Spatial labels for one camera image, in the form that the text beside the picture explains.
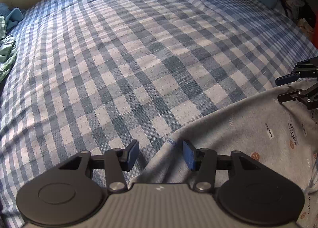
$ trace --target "green cloth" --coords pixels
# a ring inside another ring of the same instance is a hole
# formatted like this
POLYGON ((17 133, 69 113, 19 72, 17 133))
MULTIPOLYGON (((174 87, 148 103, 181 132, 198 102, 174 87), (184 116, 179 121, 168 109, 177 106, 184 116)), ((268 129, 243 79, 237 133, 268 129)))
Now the green cloth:
POLYGON ((9 74, 16 55, 15 38, 12 35, 7 36, 6 19, 0 16, 0 83, 9 74))

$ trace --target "robotic claw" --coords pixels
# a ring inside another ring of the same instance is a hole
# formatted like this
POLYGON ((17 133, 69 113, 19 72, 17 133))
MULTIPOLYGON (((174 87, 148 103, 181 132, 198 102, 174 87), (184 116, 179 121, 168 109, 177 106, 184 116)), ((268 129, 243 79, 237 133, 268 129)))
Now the robotic claw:
POLYGON ((137 140, 104 155, 82 151, 29 181, 16 197, 25 228, 298 227, 302 190, 240 151, 218 155, 184 140, 183 158, 197 172, 193 188, 185 183, 128 188, 122 171, 133 168, 138 153, 137 140), (105 188, 92 180, 93 169, 105 170, 105 188), (219 188, 217 169, 229 175, 219 188))
MULTIPOLYGON (((303 77, 318 78, 318 57, 295 63, 291 74, 276 79, 276 85, 282 86, 297 81, 303 77)), ((277 97, 280 103, 287 101, 300 101, 307 106, 308 110, 318 108, 318 83, 306 90, 297 89, 277 97)))

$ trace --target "blue gripper pad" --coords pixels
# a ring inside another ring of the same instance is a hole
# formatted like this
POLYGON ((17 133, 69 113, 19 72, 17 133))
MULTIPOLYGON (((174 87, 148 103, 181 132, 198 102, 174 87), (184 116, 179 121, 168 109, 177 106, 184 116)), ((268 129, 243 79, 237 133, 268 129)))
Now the blue gripper pad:
POLYGON ((139 154, 139 143, 137 142, 133 145, 133 147, 128 152, 128 160, 127 160, 128 171, 130 171, 134 167, 138 154, 139 154))
POLYGON ((191 150, 191 148, 187 145, 185 141, 182 142, 182 155, 188 168, 194 171, 196 167, 194 161, 194 152, 191 150))

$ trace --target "bed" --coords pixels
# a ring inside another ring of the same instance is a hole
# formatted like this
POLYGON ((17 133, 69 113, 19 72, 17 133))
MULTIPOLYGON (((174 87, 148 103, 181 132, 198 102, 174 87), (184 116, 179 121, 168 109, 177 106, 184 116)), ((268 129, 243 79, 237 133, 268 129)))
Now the bed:
POLYGON ((138 139, 129 181, 175 130, 318 56, 257 0, 42 0, 11 34, 18 56, 0 97, 8 227, 23 224, 19 188, 69 156, 138 139))

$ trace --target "gray blanket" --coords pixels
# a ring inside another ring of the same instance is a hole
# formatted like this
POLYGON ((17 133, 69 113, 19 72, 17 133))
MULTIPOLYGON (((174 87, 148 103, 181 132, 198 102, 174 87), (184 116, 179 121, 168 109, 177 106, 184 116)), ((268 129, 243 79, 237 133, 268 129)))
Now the gray blanket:
MULTIPOLYGON (((292 85, 308 88, 315 80, 292 85)), ((317 227, 318 110, 299 102, 279 104, 277 95, 289 87, 276 87, 243 99, 174 132, 134 181, 149 183, 194 182, 182 157, 181 144, 189 139, 197 148, 229 155, 240 150, 287 177, 305 193, 305 206, 298 219, 301 227, 317 227)), ((217 171, 216 186, 228 179, 217 171)))

